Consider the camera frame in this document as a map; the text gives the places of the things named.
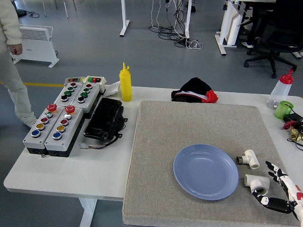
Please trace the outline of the person's hand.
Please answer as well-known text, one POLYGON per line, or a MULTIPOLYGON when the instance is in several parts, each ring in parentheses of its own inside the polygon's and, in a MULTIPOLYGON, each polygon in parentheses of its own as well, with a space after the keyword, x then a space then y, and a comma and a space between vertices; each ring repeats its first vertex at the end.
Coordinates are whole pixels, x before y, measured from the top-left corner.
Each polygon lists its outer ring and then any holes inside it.
POLYGON ((22 44, 9 45, 9 50, 13 55, 21 55, 23 52, 22 44))

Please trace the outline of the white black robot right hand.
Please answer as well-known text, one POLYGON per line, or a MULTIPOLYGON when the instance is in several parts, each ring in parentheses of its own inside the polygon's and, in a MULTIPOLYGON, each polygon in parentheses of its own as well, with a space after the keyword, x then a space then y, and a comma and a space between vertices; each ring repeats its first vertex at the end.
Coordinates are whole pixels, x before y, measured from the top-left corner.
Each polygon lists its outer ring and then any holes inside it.
POLYGON ((273 177, 274 181, 283 188, 288 200, 263 196, 256 190, 252 192, 252 195, 267 209, 286 214, 293 213, 296 219, 300 221, 300 225, 303 226, 302 190, 280 167, 272 164, 269 161, 266 161, 266 165, 272 171, 268 172, 268 174, 273 177))

